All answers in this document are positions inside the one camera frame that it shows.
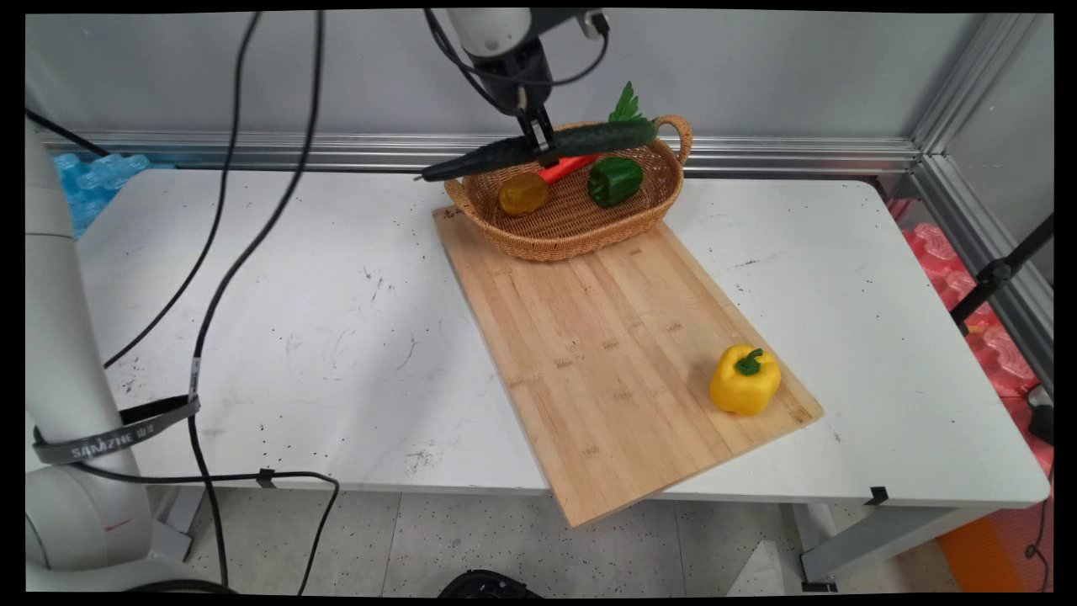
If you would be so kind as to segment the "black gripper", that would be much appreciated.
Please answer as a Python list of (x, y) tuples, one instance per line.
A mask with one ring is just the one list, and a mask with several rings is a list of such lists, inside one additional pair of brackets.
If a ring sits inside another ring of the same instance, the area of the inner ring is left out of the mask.
[(531, 39), (516, 50), (485, 58), (482, 73), (482, 88), (500, 114), (518, 118), (535, 163), (557, 165), (554, 128), (544, 108), (553, 91), (553, 76), (541, 40)]

